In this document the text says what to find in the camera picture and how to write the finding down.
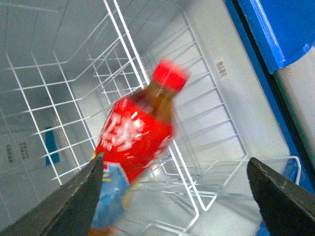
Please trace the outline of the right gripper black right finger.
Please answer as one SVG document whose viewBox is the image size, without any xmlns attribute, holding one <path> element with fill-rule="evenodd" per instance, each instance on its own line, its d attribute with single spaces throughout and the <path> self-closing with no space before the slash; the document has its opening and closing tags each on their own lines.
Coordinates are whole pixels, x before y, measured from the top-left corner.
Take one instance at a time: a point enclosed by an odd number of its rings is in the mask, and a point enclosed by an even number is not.
<svg viewBox="0 0 315 236">
<path fill-rule="evenodd" d="M 314 194 L 254 157 L 247 164 L 247 176 L 270 235 L 315 234 Z"/>
</svg>

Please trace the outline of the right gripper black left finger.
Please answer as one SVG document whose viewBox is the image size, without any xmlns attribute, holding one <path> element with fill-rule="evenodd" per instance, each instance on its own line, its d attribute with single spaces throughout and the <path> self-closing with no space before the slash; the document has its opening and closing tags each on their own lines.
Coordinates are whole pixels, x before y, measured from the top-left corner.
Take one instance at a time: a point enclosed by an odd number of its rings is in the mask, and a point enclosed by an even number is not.
<svg viewBox="0 0 315 236">
<path fill-rule="evenodd" d="M 103 160 L 96 157 L 69 182 L 1 231 L 2 236 L 86 236 L 99 199 Z"/>
</svg>

